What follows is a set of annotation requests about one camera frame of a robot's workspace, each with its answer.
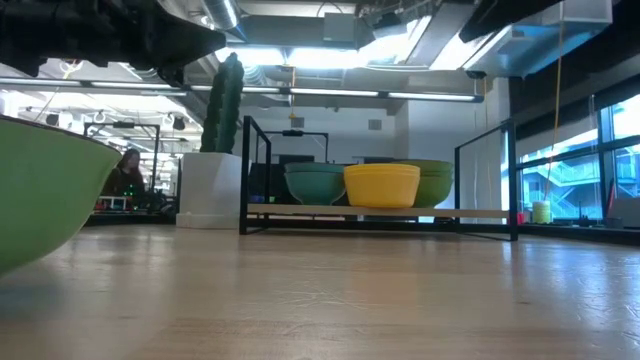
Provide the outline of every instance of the potted plant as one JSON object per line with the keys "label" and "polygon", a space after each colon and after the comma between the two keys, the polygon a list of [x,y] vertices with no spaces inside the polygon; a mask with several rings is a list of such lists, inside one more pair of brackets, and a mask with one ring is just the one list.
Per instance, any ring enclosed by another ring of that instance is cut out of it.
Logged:
{"label": "potted plant", "polygon": [[199,153],[182,162],[177,225],[233,229],[240,215],[242,158],[232,154],[240,114],[244,70],[235,53],[218,68],[209,95]]}

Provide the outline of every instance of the floor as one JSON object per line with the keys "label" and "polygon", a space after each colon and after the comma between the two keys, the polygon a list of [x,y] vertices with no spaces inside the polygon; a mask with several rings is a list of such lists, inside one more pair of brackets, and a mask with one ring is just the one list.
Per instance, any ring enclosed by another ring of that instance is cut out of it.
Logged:
{"label": "floor", "polygon": [[640,359],[640,250],[83,230],[0,279],[6,359]]}

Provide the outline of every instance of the white planter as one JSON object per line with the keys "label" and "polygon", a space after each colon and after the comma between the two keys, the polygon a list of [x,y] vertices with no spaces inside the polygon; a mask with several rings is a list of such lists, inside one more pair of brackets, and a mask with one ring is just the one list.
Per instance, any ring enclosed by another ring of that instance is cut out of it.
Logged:
{"label": "white planter", "polygon": [[182,158],[178,227],[237,229],[242,158],[188,153]]}

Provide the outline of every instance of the person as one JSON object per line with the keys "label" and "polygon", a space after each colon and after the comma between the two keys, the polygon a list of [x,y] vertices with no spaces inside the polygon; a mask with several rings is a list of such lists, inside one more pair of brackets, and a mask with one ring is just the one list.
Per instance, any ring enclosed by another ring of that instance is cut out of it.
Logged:
{"label": "person", "polygon": [[102,189],[103,196],[136,196],[144,193],[144,180],[139,169],[140,152],[125,151],[122,159],[111,171]]}

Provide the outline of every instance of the teal bowl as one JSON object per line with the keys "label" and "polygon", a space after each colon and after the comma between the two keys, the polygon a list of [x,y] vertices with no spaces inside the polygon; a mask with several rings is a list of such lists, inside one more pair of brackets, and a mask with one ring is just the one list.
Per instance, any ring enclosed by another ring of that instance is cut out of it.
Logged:
{"label": "teal bowl", "polygon": [[302,205],[331,205],[345,193],[344,175],[332,172],[285,173],[289,192]]}
{"label": "teal bowl", "polygon": [[421,176],[444,175],[453,172],[453,164],[439,160],[403,160],[398,164],[413,165],[420,168]]}
{"label": "teal bowl", "polygon": [[447,176],[421,176],[413,207],[432,208],[445,201],[451,192],[453,179]]}
{"label": "teal bowl", "polygon": [[69,240],[121,158],[95,140],[0,115],[0,275]]}
{"label": "teal bowl", "polygon": [[284,166],[286,172],[330,172],[336,174],[344,173],[343,165],[325,164],[325,163],[289,163]]}

